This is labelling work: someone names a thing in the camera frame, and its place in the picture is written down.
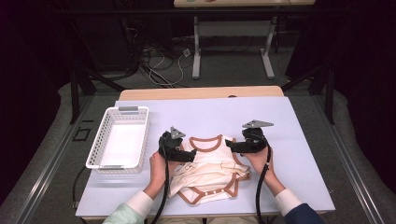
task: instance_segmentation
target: table surface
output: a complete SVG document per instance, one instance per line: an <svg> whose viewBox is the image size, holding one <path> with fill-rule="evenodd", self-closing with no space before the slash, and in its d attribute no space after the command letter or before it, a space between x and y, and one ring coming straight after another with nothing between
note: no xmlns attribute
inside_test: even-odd
<svg viewBox="0 0 396 224"><path fill-rule="evenodd" d="M149 156L158 148L158 136L167 127L175 125L187 135L185 138L192 133L203 138L222 133L242 141L242 124L250 121L244 118L246 115L249 119L250 116L254 117L252 119L266 118L268 120L261 120L275 123L263 131L274 149L279 179L314 210L334 210L289 98L283 95L279 87L130 90L123 91L116 102L116 106L124 105L146 105L150 109L150 130L143 171L116 177L92 171L76 216L105 218L120 203L145 187L149 181ZM249 164L246 158L239 159ZM175 196L167 200L163 217L251 216L255 213L254 195L258 179L253 172L251 180L240 182L238 196L228 200L189 205ZM150 216L156 214L161 197L155 200ZM261 207L265 215L279 213L267 187L262 189Z"/></svg>
<svg viewBox="0 0 396 224"><path fill-rule="evenodd" d="M175 0L175 7L284 7L309 6L315 0Z"/></svg>

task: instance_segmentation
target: electrical outlet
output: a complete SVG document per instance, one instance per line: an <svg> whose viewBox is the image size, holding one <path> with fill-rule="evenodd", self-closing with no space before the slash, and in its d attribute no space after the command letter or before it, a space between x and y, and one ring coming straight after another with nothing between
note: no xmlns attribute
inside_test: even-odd
<svg viewBox="0 0 396 224"><path fill-rule="evenodd" d="M183 54L184 54L184 57L189 57L190 55L191 55L191 52L190 52L190 50L189 49L184 49L183 50Z"/></svg>

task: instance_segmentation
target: white sleeve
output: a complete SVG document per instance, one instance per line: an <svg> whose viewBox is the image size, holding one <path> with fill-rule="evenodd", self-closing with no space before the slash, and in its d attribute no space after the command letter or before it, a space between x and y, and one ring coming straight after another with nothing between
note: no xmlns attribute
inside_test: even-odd
<svg viewBox="0 0 396 224"><path fill-rule="evenodd" d="M284 217L291 209L302 204L300 199L291 191L291 189L284 189L275 196L276 205L280 209Z"/></svg>
<svg viewBox="0 0 396 224"><path fill-rule="evenodd" d="M142 218L145 218L151 210L154 201L145 192L140 190L126 204L134 209Z"/></svg>

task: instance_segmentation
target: blue sleeve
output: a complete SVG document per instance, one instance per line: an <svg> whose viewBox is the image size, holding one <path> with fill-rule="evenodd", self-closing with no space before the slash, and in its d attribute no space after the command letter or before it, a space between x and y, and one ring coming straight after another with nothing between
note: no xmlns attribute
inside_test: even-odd
<svg viewBox="0 0 396 224"><path fill-rule="evenodd" d="M144 219L139 216L134 209L128 206L126 203L120 204L120 206L114 211L106 220L104 224L143 224Z"/></svg>
<svg viewBox="0 0 396 224"><path fill-rule="evenodd" d="M319 224L323 220L307 203L302 203L291 209L285 216L288 224Z"/></svg>

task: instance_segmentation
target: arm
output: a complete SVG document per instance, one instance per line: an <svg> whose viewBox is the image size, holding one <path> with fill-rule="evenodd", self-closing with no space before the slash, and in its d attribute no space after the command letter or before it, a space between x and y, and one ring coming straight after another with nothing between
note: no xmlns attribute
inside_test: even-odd
<svg viewBox="0 0 396 224"><path fill-rule="evenodd" d="M253 169L260 175L265 165L267 154L268 147L257 153L245 153L244 156L250 161ZM264 183L275 196L276 205L280 209L286 223L323 223L318 214L308 204L302 203L290 189L286 189L283 186L276 176L273 157L271 157L269 169L265 174Z"/></svg>
<svg viewBox="0 0 396 224"><path fill-rule="evenodd" d="M165 160L155 152L149 159L150 181L143 191L138 191L127 203L122 203L104 223L144 223L154 203L164 186ZM169 173L172 174L179 162L169 161Z"/></svg>

